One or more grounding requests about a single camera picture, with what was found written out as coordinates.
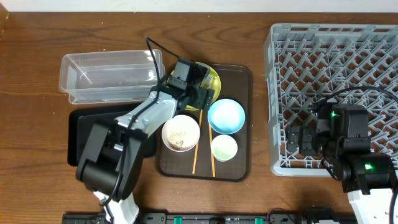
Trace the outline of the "blue bowl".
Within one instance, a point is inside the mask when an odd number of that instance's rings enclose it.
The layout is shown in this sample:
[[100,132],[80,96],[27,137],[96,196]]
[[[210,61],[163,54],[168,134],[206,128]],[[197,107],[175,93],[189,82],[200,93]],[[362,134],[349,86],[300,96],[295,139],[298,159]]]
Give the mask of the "blue bowl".
[[234,134],[245,123],[244,108],[232,99],[215,101],[208,111],[208,122],[212,129],[220,134]]

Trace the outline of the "pink bowl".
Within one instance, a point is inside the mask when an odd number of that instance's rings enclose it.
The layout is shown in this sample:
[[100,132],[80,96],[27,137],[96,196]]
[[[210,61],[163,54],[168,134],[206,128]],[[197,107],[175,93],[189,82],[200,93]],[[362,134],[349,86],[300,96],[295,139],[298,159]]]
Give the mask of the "pink bowl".
[[162,128],[162,141],[171,151],[186,152],[193,149],[200,138],[200,127],[187,115],[176,115]]

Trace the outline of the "white cup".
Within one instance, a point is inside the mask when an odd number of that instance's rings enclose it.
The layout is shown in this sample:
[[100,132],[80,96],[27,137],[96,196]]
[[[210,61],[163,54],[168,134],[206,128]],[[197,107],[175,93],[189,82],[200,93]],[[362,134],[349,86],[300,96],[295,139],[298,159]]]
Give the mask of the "white cup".
[[220,162],[231,160],[238,152],[238,145],[229,135],[219,135],[211,142],[211,153]]

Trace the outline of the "green snack wrapper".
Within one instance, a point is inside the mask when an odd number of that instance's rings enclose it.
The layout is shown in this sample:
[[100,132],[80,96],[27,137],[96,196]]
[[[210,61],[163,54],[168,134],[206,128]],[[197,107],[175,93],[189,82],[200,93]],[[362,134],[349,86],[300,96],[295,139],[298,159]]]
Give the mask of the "green snack wrapper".
[[206,89],[213,89],[213,85],[216,79],[217,79],[217,74],[213,71],[210,71],[209,74],[205,76],[200,86]]

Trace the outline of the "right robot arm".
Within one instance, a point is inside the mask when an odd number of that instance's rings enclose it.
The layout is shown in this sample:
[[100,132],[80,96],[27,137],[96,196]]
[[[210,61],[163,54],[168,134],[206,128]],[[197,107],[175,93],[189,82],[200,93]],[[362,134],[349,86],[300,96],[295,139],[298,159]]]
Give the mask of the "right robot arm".
[[358,223],[393,223],[397,174],[391,157],[371,151],[368,112],[362,105],[318,106],[314,126],[291,126],[287,149],[321,156],[321,165],[341,182]]

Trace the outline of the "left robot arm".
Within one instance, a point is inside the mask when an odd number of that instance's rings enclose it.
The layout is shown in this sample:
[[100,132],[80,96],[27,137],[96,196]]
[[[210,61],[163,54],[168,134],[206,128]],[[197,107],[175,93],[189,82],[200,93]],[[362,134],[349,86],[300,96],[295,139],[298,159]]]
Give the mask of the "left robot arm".
[[92,191],[105,209],[108,223],[134,223],[139,208],[132,191],[145,156],[143,144],[176,112],[190,105],[208,110],[214,90],[179,89],[158,84],[149,97],[112,123],[97,121],[91,128],[76,169],[76,178]]

